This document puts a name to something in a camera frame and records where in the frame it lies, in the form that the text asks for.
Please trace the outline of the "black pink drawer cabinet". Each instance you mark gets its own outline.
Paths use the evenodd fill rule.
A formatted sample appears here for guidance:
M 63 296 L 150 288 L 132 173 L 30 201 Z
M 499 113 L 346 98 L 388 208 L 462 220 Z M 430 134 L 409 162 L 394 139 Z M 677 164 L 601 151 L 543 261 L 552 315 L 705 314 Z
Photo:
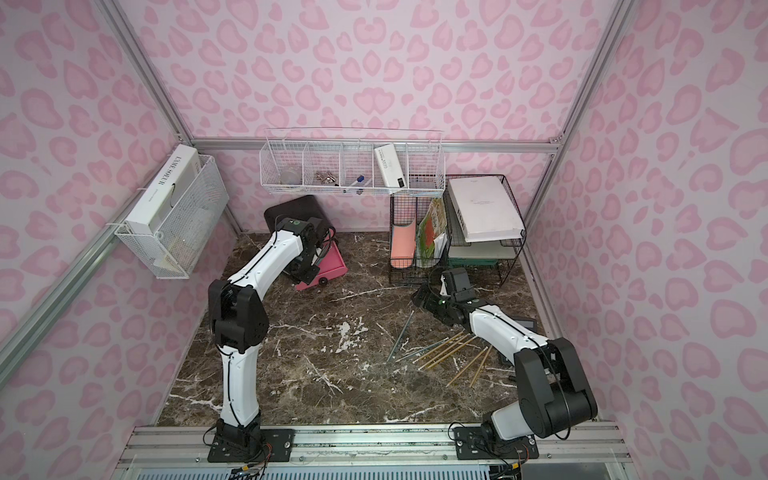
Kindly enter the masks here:
M 319 201 L 313 195 L 304 195 L 264 211 L 264 220 L 270 232 L 275 231 L 276 225 L 284 217 L 301 221 L 308 221 L 311 218 L 328 219 Z

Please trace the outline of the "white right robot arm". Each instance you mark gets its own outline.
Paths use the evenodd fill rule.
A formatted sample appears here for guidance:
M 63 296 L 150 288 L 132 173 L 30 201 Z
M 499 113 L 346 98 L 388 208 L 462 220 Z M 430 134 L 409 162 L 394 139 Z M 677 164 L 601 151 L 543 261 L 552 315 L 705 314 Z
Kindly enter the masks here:
M 444 270 L 438 288 L 424 283 L 411 297 L 447 326 L 482 339 L 514 368 L 517 399 L 485 414 L 478 427 L 451 427 L 457 454 L 524 461 L 538 456 L 536 440 L 570 431 L 598 415 L 598 405 L 573 343 L 533 332 L 476 295 L 463 268 Z

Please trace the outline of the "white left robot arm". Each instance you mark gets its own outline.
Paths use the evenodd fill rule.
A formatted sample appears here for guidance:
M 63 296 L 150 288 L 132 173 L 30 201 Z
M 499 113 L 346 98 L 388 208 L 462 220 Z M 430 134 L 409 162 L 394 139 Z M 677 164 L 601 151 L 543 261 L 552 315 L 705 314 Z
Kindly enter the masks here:
M 261 463 L 269 458 L 257 399 L 258 355 L 270 327 L 263 299 L 283 273 L 312 282 L 334 236 L 334 227 L 322 217 L 282 216 L 264 248 L 244 267 L 209 285 L 210 328 L 223 366 L 223 405 L 213 427 L 210 463 Z

